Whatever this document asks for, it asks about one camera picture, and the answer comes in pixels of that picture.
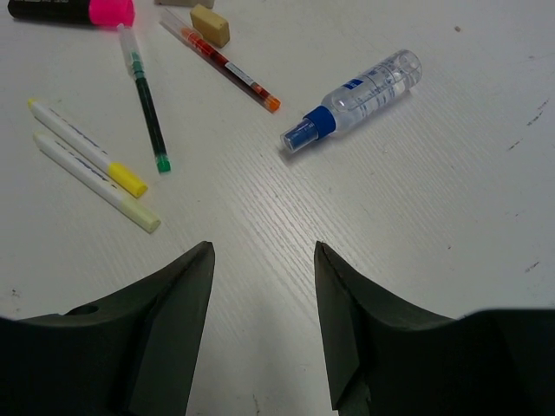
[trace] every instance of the green pen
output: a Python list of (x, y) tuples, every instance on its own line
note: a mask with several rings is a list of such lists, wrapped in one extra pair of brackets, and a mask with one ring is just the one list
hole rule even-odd
[(137, 86), (140, 104), (142, 105), (142, 111), (147, 122), (150, 142), (153, 146), (154, 156), (156, 157), (158, 172), (170, 172), (172, 170), (170, 159), (167, 157), (166, 144), (162, 138), (160, 123), (158, 122), (158, 117), (156, 116), (153, 97), (150, 94), (150, 89), (148, 88), (147, 78), (145, 77), (145, 69), (140, 58), (139, 47), (137, 46), (133, 29), (125, 27), (123, 24), (119, 24), (118, 32), (120, 33), (121, 48), (123, 49), (127, 69), (129, 70), (129, 74), (131, 74), (135, 80), (135, 85)]

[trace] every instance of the pen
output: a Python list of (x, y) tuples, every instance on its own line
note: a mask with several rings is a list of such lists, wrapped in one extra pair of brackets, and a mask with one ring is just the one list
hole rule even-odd
[(120, 191), (101, 172), (95, 170), (88, 160), (75, 154), (63, 142), (44, 133), (33, 134), (39, 149), (66, 171), (78, 178), (92, 191), (104, 198), (122, 214), (134, 221), (146, 232), (153, 232), (160, 225), (160, 219), (145, 208), (135, 198)]
[(160, 123), (154, 109), (153, 97), (148, 88), (147, 78), (145, 77), (145, 69), (139, 54), (139, 47), (133, 34), (133, 29), (125, 27), (123, 24), (118, 25), (120, 33), (121, 48), (127, 64), (129, 74), (135, 80), (137, 92), (139, 93), (140, 104), (147, 122), (148, 134), (152, 143), (154, 156), (156, 157), (156, 166), (158, 172), (170, 172), (172, 167), (167, 157), (166, 144), (162, 138)]
[(214, 49), (202, 35), (188, 26), (172, 11), (165, 9), (160, 24), (186, 45), (193, 47), (214, 67), (218, 68), (230, 80), (240, 86), (252, 98), (261, 103), (271, 113), (281, 106), (281, 101), (257, 84), (249, 75), (230, 62), (225, 56)]
[(108, 154), (79, 127), (68, 121), (57, 109), (35, 99), (28, 101), (31, 113), (44, 126), (56, 133), (93, 165), (106, 173), (122, 188), (138, 198), (147, 190), (147, 184), (120, 162), (113, 162)]

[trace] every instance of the clear plastic bottle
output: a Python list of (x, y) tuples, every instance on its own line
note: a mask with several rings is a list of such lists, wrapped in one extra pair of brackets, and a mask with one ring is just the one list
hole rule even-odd
[(291, 152), (334, 132), (345, 132), (418, 83), (422, 66), (400, 50), (326, 95), (322, 104), (281, 138)]

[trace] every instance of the white tabletop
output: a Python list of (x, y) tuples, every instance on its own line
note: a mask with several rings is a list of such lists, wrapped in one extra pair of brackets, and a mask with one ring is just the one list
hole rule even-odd
[[(276, 114), (159, 26), (151, 0), (136, 9), (165, 177), (117, 34), (0, 12), (0, 314), (65, 313), (212, 241), (187, 414), (322, 416), (318, 239), (439, 314), (555, 306), (555, 2), (217, 0), (225, 54), (281, 99)], [(282, 158), (279, 134), (403, 48), (423, 66), (409, 96)], [(72, 114), (146, 180), (142, 200), (163, 221), (153, 235), (38, 151), (30, 97)]]

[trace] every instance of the green pen tip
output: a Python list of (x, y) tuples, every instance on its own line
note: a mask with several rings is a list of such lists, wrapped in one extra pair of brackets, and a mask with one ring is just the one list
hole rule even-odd
[(156, 157), (156, 166), (158, 167), (159, 173), (167, 173), (172, 170), (172, 165), (170, 164), (170, 159), (166, 154), (161, 154)]

